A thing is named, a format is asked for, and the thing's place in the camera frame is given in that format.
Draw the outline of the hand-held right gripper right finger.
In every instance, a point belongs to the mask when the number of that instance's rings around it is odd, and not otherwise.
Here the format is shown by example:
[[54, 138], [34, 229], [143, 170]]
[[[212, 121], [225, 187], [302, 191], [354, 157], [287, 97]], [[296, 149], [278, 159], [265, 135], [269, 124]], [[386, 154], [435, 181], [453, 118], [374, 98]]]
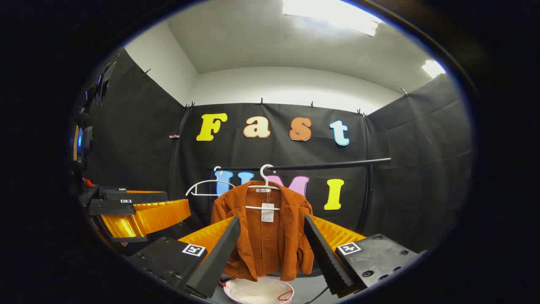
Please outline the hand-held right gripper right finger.
[[377, 285], [422, 256], [381, 233], [365, 237], [312, 215], [305, 216], [304, 233], [335, 296]]

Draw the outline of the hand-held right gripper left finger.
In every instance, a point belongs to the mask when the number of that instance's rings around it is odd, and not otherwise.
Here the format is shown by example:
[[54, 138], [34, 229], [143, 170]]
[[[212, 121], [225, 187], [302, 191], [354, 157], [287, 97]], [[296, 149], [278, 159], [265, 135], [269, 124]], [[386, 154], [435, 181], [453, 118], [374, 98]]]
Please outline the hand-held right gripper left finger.
[[162, 237], [127, 261], [168, 289], [212, 298], [240, 233], [240, 219], [233, 216], [181, 240]]

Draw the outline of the white laundry hamper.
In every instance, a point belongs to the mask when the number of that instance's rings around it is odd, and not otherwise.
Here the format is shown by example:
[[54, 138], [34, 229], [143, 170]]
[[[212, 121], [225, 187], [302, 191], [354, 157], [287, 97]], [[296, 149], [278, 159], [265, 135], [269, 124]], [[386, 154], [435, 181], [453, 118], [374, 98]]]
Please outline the white laundry hamper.
[[259, 277], [256, 282], [235, 278], [222, 286], [236, 304], [291, 304], [295, 295], [289, 283], [273, 277]]

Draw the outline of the orange corduroy jacket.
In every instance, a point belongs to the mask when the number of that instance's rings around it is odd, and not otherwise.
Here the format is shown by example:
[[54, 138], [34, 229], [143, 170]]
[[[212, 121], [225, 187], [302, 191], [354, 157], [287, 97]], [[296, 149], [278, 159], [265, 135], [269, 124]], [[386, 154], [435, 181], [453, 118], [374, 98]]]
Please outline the orange corduroy jacket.
[[232, 188], [213, 203], [211, 223], [238, 217], [240, 236], [224, 268], [230, 277], [258, 281], [280, 275], [292, 281], [310, 275], [314, 254], [304, 233], [306, 215], [312, 206], [301, 194], [280, 184], [249, 181]]

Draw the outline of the white hanger with crossbar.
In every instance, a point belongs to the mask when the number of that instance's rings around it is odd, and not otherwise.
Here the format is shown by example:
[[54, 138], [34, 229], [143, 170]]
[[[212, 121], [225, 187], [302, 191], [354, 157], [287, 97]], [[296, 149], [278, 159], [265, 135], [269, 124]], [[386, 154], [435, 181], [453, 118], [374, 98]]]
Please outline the white hanger with crossbar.
[[[269, 185], [268, 177], [264, 174], [264, 171], [266, 169], [272, 168], [272, 167], [273, 167], [272, 164], [264, 164], [259, 170], [259, 173], [260, 173], [261, 177], [264, 179], [264, 182], [265, 182], [264, 185], [249, 185], [248, 188], [269, 189], [269, 190], [280, 191], [280, 188]], [[280, 210], [280, 208], [274, 208], [274, 207], [270, 207], [270, 206], [246, 206], [246, 208], [247, 209], [258, 209], [258, 210], [272, 210], [272, 211]]]

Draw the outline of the white plastic hanger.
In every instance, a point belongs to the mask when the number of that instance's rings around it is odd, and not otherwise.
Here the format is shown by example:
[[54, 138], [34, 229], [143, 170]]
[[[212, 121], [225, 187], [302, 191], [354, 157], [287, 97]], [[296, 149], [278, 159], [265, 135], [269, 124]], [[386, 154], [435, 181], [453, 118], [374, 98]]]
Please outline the white plastic hanger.
[[[214, 179], [207, 179], [200, 182], [195, 183], [194, 185], [191, 185], [189, 189], [187, 189], [185, 196], [205, 196], [205, 197], [216, 197], [218, 198], [225, 192], [228, 192], [231, 188], [235, 188], [235, 185], [230, 183], [230, 179], [232, 178], [233, 174], [231, 171], [223, 171], [220, 166], [216, 166], [213, 169], [214, 172]], [[209, 186], [210, 192], [209, 193], [200, 193], [198, 191], [198, 188], [202, 185], [206, 184], [216, 184], [214, 187], [214, 192], [212, 192], [212, 187]]]

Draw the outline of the black clothes rack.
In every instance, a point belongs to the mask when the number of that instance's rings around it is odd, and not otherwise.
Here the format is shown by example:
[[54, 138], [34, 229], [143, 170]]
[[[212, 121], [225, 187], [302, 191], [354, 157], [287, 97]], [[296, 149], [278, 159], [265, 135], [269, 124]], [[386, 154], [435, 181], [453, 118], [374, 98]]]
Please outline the black clothes rack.
[[390, 164], [392, 159], [390, 157], [386, 158], [375, 158], [370, 160], [361, 160], [361, 161], [347, 161], [347, 162], [337, 162], [337, 163], [318, 163], [318, 164], [303, 164], [298, 166], [273, 166], [271, 164], [266, 164], [262, 166], [263, 173], [275, 172], [275, 171], [322, 171], [326, 169], [337, 169], [337, 168], [358, 168], [366, 167], [366, 177], [364, 181], [364, 196], [362, 202], [361, 212], [359, 214], [359, 221], [357, 223], [356, 230], [361, 232], [366, 227], [367, 214], [370, 210], [370, 205], [373, 198], [373, 189], [372, 189], [372, 173], [373, 167], [375, 165], [386, 165]]

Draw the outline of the black backdrop cloth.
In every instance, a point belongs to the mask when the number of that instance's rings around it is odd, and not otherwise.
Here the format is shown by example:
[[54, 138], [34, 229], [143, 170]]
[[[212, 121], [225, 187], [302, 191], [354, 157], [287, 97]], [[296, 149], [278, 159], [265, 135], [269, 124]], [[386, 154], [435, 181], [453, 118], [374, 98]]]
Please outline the black backdrop cloth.
[[[184, 110], [123, 49], [103, 106], [93, 105], [85, 177], [183, 198], [216, 166], [260, 179], [263, 164], [298, 166], [390, 157], [375, 165], [364, 235], [382, 233], [414, 251], [437, 246], [457, 225], [474, 148], [464, 103], [442, 76], [368, 115], [308, 106], [214, 104]], [[178, 134], [179, 138], [169, 138]], [[366, 167], [278, 171], [305, 189], [318, 217], [356, 230]]]

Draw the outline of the small ceiling light panel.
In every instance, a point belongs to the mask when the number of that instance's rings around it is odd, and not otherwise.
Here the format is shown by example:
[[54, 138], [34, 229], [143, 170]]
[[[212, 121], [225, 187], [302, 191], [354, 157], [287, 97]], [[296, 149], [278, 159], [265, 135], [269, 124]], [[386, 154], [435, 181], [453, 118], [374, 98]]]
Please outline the small ceiling light panel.
[[422, 70], [432, 77], [432, 79], [446, 73], [445, 69], [437, 61], [433, 59], [427, 59], [424, 65], [421, 66]]

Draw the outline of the large ceiling light panel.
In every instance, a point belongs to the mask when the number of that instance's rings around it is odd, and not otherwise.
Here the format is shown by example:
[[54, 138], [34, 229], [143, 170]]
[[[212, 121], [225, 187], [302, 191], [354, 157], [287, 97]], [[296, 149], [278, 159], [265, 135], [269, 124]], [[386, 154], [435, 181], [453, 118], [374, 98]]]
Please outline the large ceiling light panel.
[[282, 0], [284, 15], [326, 21], [374, 37], [382, 20], [343, 0]]

